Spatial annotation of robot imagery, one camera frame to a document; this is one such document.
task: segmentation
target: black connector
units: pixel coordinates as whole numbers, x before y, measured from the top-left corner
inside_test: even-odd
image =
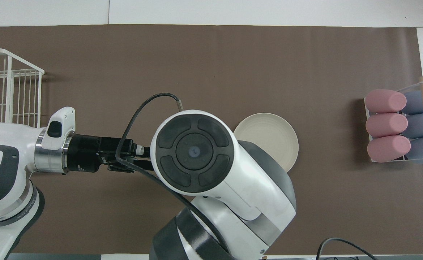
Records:
[[[69,171],[95,173],[101,164],[108,165],[110,171],[129,172],[133,170],[120,164],[115,158],[115,151],[120,138],[107,138],[92,135],[73,135],[67,153],[67,168]],[[131,139],[125,139],[120,155],[122,158],[135,160],[137,145]],[[145,148],[140,157],[148,158],[149,148]],[[147,168],[152,168],[150,161],[137,161]]]

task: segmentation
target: black circular cap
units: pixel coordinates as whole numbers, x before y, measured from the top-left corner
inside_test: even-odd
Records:
[[[178,162],[189,170],[199,170],[208,165],[213,156],[213,145],[205,136],[192,133],[184,136],[176,146]]]

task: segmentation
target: silver metal ring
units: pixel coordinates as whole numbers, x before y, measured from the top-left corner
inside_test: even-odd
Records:
[[[30,181],[28,179],[26,181],[27,181],[27,183],[25,184],[25,189],[23,190],[22,194],[19,196],[19,198],[16,201],[14,201],[8,207],[0,210],[0,217],[14,211],[15,209],[17,209],[23,203],[23,201],[25,200],[25,198],[28,195],[28,192],[30,191]]]
[[[35,202],[38,198],[38,190],[37,190],[36,186],[33,185],[33,183],[31,185],[33,187],[33,191],[32,191],[30,200],[28,200],[28,203],[16,215],[14,215],[14,216],[12,216],[8,219],[0,218],[0,227],[10,225],[10,224],[20,220],[22,217],[25,217],[30,212],[30,210],[33,208],[33,205],[35,204]]]
[[[72,139],[74,131],[68,133],[63,146],[58,150],[44,149],[41,143],[46,135],[46,129],[41,131],[35,144],[35,167],[41,172],[67,173],[67,153],[68,145]]]

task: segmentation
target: pink cylinder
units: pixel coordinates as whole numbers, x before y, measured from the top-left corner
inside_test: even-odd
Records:
[[[366,122],[366,130],[374,138],[398,135],[406,130],[408,120],[398,113],[372,115]]]
[[[411,149],[408,138],[402,135],[377,138],[367,145],[370,158],[378,163],[385,163],[405,155]]]
[[[366,96],[366,107],[373,113],[392,113],[406,106],[406,97],[394,90],[375,89]]]

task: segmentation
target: black button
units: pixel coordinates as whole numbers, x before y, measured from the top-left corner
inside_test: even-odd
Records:
[[[218,147],[225,147],[229,145],[228,136],[223,129],[221,129],[221,126],[213,122],[211,118],[201,118],[198,121],[198,128],[211,135]]]
[[[208,171],[199,174],[198,176],[198,183],[200,186],[208,186],[213,184],[216,181],[220,180],[220,177],[226,173],[226,168],[229,164],[229,156],[228,155],[218,155],[216,157],[216,161],[213,166],[208,169]]]
[[[176,117],[165,125],[158,134],[158,146],[171,148],[178,135],[191,128],[191,120],[188,117]]]
[[[49,124],[48,135],[52,138],[59,138],[62,136],[62,123],[59,121],[52,121]]]
[[[176,147],[178,162],[189,170],[207,166],[213,156],[213,145],[205,136],[193,133],[184,136]]]
[[[163,172],[175,183],[188,187],[191,184],[191,176],[184,173],[177,168],[173,162],[173,158],[169,155],[160,158],[160,164],[162,165]]]

